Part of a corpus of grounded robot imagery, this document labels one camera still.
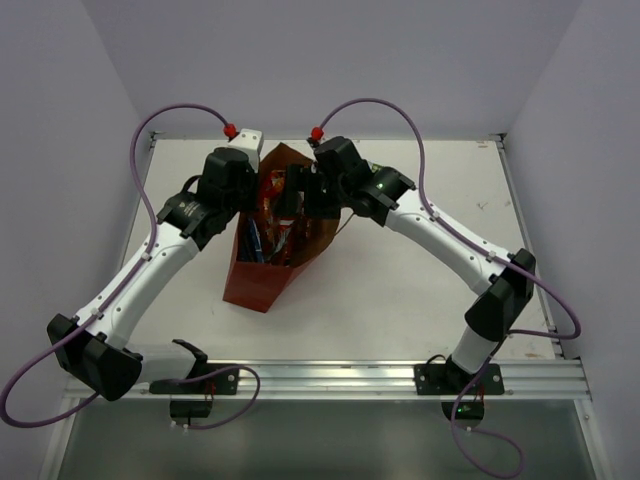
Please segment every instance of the red connector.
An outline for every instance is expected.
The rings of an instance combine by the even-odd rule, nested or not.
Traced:
[[[309,137],[311,138],[311,140],[313,140],[314,142],[320,143],[320,140],[322,140],[322,137],[324,137],[324,130],[322,130],[322,128],[313,127],[311,129],[311,136]]]
[[[225,125],[224,128],[222,129],[222,132],[225,134],[225,136],[229,140],[233,140],[238,135],[238,130],[236,129],[236,126],[233,123],[229,123]]]

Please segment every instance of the white wall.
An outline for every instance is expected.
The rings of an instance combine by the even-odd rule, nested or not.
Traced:
[[[77,0],[5,0],[0,14],[0,383],[113,274],[135,206],[135,113]],[[55,412],[54,359],[9,399],[21,419]],[[0,423],[0,477],[34,479],[51,428]]]
[[[134,105],[220,108],[272,138],[302,137],[342,101],[381,96],[429,137],[506,132],[580,0],[83,0]],[[154,124],[221,136],[205,115]],[[358,107],[345,135],[409,137]]]
[[[569,350],[621,479],[640,476],[638,25],[639,2],[585,0],[507,137],[542,273],[583,319]]]

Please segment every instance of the black clamp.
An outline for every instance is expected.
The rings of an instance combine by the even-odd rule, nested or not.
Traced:
[[[444,363],[427,362],[413,366],[413,381],[416,393],[420,396],[458,395],[472,378],[473,375],[455,365],[451,357]],[[467,394],[504,395],[504,392],[500,365],[491,363],[480,381],[472,386]]]
[[[196,361],[187,375],[188,378],[197,378],[220,370],[232,367],[229,363],[208,363],[208,356],[198,347],[184,340],[174,340],[173,343],[189,350]],[[238,368],[230,369],[226,375],[218,375],[207,380],[195,383],[173,383],[167,380],[159,380],[149,385],[149,393],[153,395],[235,395],[238,391]]]
[[[171,400],[169,416],[179,424],[191,425],[194,418],[207,418],[213,410],[213,397],[208,400]]]

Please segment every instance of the gray floor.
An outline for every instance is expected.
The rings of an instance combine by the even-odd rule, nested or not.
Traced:
[[[571,402],[489,405],[483,426],[514,438],[522,479],[591,479]],[[216,418],[238,408],[215,407]],[[485,465],[514,468],[511,447],[465,440]],[[437,403],[262,401],[209,432],[169,428],[168,402],[122,400],[79,414],[60,479],[486,479],[456,449]]]

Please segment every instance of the red paper bag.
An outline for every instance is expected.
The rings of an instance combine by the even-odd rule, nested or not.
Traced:
[[[279,144],[261,162],[259,184],[273,170],[285,170],[287,165],[311,165],[311,160],[292,148]],[[340,220],[309,220],[309,238],[294,251],[288,266],[238,260],[238,250],[248,228],[248,217],[240,214],[236,228],[231,265],[227,275],[223,300],[258,312],[267,312],[285,288],[300,275],[333,241]]]

